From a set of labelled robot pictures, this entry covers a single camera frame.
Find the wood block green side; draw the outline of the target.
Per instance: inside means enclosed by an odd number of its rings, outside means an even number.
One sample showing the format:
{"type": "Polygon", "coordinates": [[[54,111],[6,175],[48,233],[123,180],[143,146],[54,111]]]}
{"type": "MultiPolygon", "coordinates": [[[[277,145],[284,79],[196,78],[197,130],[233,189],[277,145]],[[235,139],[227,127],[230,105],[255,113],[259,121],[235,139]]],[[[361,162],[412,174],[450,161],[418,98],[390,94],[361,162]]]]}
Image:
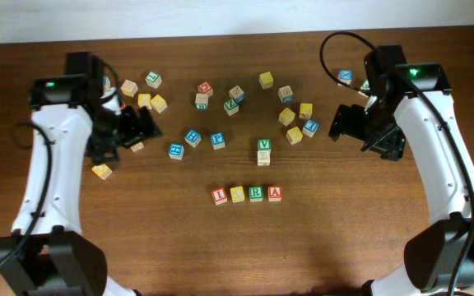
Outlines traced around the wood block green side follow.
{"type": "Polygon", "coordinates": [[[195,97],[195,107],[199,110],[207,110],[209,97],[206,94],[197,93],[195,97]]]}

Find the green R block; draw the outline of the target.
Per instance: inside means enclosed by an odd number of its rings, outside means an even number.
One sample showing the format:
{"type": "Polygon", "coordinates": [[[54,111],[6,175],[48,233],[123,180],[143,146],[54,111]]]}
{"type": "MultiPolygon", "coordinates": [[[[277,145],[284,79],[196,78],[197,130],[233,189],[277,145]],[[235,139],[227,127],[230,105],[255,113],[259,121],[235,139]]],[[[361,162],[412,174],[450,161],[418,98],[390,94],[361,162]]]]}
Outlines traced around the green R block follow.
{"type": "Polygon", "coordinates": [[[249,188],[249,200],[251,202],[259,202],[263,200],[263,187],[251,186],[249,188]]]}

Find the blue P block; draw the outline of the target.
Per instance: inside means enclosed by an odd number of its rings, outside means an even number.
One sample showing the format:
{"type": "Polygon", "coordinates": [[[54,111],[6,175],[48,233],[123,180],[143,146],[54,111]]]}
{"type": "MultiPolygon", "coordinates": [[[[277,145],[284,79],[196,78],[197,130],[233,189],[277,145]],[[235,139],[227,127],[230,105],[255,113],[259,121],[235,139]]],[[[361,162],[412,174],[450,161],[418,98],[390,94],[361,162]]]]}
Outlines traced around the blue P block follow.
{"type": "Polygon", "coordinates": [[[222,132],[211,134],[210,139],[214,150],[218,150],[225,147],[225,138],[222,132]]]}

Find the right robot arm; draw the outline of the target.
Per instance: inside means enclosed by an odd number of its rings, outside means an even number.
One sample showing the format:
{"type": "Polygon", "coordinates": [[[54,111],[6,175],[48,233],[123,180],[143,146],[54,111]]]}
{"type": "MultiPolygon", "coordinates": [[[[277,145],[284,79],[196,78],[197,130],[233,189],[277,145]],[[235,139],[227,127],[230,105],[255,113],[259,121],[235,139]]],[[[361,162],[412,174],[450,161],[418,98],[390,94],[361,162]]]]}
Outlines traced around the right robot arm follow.
{"type": "Polygon", "coordinates": [[[329,135],[399,160],[409,146],[421,175],[429,227],[409,240],[394,272],[367,281],[364,295],[451,295],[474,287],[474,164],[437,63],[410,64],[398,45],[365,57],[366,106],[341,105],[329,135]]]}

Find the red A block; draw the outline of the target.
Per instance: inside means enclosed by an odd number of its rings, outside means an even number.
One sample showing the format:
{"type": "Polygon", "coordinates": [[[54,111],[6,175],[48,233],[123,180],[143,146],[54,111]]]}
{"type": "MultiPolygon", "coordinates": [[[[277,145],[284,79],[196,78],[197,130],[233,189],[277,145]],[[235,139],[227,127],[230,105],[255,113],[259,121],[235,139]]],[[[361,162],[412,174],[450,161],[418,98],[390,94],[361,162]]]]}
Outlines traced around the red A block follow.
{"type": "Polygon", "coordinates": [[[268,187],[268,200],[269,201],[281,201],[283,198],[283,191],[281,186],[269,186],[268,187]]]}

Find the green Z block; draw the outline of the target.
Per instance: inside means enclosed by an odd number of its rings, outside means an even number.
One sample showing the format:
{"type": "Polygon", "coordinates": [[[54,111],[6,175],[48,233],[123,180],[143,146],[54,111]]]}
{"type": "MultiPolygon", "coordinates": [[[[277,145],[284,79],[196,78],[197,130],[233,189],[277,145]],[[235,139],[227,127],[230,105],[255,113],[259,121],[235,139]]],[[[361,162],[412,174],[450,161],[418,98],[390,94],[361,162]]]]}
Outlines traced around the green Z block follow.
{"type": "Polygon", "coordinates": [[[234,99],[228,99],[224,102],[224,110],[229,116],[232,116],[239,111],[239,105],[234,99]]]}

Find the yellow C block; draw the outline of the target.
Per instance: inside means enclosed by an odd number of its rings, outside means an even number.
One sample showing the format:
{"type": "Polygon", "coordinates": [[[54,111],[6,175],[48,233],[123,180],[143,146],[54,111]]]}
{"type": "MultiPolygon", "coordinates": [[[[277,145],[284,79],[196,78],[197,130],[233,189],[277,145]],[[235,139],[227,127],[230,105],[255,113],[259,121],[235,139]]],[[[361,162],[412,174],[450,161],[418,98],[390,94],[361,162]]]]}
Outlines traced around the yellow C block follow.
{"type": "Polygon", "coordinates": [[[230,195],[233,203],[245,201],[245,193],[242,186],[232,187],[230,189],[230,195]]]}

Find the yellow block lower right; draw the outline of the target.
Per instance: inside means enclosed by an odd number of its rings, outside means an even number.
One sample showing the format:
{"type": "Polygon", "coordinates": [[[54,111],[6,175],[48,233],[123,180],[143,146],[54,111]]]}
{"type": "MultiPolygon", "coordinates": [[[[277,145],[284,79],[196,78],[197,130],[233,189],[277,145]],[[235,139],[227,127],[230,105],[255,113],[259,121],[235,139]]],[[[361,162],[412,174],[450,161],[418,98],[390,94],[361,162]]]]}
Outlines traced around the yellow block lower right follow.
{"type": "Polygon", "coordinates": [[[303,133],[298,127],[293,127],[286,132],[286,138],[291,145],[294,145],[302,140],[303,133]]]}

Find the red I block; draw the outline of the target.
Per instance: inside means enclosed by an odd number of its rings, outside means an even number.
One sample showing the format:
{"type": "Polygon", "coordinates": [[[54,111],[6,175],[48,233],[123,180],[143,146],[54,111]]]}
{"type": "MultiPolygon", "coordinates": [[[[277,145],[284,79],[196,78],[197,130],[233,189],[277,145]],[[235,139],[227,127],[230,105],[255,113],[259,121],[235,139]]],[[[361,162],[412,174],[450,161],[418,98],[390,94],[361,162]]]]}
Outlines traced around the red I block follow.
{"type": "Polygon", "coordinates": [[[214,189],[211,192],[212,199],[216,205],[221,205],[223,203],[226,203],[228,201],[228,196],[225,192],[225,189],[223,187],[219,187],[217,189],[214,189]]]}

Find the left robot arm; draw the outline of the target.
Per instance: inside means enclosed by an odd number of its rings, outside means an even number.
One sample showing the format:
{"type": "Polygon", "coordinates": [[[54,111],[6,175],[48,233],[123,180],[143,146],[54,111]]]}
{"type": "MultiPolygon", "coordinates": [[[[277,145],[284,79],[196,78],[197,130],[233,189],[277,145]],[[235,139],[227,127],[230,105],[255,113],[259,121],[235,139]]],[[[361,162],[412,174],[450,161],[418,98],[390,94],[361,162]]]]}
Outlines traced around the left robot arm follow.
{"type": "Polygon", "coordinates": [[[82,165],[115,162],[119,148],[161,130],[147,108],[123,106],[117,89],[105,89],[110,70],[93,53],[69,53],[61,76],[31,87],[26,192],[10,234],[0,237],[0,275],[14,294],[130,294],[109,276],[104,252],[82,236],[82,165]]]}

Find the blue X block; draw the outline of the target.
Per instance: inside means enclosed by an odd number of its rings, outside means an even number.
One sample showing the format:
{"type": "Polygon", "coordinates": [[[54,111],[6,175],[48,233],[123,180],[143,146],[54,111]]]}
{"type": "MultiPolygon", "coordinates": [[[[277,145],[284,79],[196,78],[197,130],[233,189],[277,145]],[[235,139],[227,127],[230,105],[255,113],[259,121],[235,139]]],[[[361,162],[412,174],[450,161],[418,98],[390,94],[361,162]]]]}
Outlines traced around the blue X block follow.
{"type": "Polygon", "coordinates": [[[337,79],[346,85],[350,85],[353,80],[353,71],[349,69],[340,69],[337,79]]]}

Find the yellow block centre right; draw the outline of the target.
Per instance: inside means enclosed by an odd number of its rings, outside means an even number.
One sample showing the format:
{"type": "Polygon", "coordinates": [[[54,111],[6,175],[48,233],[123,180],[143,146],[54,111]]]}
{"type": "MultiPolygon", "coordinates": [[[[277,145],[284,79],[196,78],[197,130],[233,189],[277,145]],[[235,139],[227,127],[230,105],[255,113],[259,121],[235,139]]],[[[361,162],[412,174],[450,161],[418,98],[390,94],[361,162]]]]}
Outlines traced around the yellow block centre right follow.
{"type": "Polygon", "coordinates": [[[278,120],[280,123],[282,123],[284,126],[290,125],[295,119],[295,112],[292,111],[289,108],[284,108],[278,117],[278,120]]]}

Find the blue block far left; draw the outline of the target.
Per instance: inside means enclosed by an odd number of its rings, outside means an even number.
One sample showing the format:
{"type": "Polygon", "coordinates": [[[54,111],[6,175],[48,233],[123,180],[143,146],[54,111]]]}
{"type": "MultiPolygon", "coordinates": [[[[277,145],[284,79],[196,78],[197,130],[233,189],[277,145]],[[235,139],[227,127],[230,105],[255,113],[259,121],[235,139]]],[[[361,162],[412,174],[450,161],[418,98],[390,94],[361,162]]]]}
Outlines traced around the blue block far left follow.
{"type": "Polygon", "coordinates": [[[107,91],[110,88],[110,80],[107,76],[103,77],[103,87],[104,87],[104,91],[107,91]]]}

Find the yellow block mid left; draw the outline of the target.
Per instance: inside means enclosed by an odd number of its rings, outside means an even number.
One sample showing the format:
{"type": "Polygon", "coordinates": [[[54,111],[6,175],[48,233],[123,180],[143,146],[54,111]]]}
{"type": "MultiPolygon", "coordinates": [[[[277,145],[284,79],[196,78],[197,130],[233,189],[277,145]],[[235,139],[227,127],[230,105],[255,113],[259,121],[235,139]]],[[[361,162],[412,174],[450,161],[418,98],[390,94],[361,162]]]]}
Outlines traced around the yellow block mid left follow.
{"type": "Polygon", "coordinates": [[[144,147],[143,143],[140,141],[137,144],[134,144],[133,146],[130,147],[132,152],[137,152],[138,150],[142,149],[144,147]]]}

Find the yellow block right pair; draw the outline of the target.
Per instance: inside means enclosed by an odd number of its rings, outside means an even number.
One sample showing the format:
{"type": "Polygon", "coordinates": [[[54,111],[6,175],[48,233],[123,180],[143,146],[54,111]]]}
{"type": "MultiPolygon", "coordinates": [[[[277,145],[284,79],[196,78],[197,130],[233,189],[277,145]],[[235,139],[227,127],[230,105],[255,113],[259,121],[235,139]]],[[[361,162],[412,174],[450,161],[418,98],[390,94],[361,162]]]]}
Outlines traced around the yellow block right pair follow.
{"type": "Polygon", "coordinates": [[[150,104],[152,108],[157,112],[157,113],[162,113],[165,109],[167,109],[168,105],[165,99],[160,96],[160,95],[155,95],[151,100],[150,104]]]}

